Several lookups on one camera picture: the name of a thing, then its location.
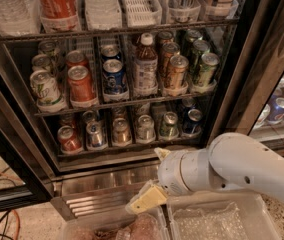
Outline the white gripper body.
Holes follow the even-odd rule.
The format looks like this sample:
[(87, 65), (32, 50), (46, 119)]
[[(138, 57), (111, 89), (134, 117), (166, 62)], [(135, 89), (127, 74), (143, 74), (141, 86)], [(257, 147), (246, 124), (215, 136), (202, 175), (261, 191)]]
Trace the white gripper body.
[(170, 151), (170, 154), (163, 161), (160, 161), (157, 172), (159, 184), (169, 195), (182, 196), (190, 194), (181, 172), (181, 162), (185, 154), (185, 150)]

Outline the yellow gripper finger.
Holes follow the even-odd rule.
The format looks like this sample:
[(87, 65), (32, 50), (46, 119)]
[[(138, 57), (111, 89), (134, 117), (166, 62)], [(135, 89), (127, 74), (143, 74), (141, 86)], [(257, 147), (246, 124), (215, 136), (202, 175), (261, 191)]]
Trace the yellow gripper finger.
[(152, 180), (149, 180), (125, 206), (130, 214), (141, 214), (167, 202), (168, 194)]
[(156, 153), (160, 161), (163, 161), (170, 154), (170, 150), (159, 147), (155, 148), (154, 152)]

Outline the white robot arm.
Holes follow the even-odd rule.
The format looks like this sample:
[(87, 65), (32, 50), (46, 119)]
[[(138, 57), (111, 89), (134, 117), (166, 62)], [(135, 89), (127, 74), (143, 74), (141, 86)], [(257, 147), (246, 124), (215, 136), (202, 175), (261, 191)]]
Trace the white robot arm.
[(204, 149), (157, 148), (155, 153), (160, 159), (158, 180), (148, 181), (126, 205), (131, 214), (198, 191), (247, 189), (284, 203), (284, 158), (249, 136), (225, 133)]

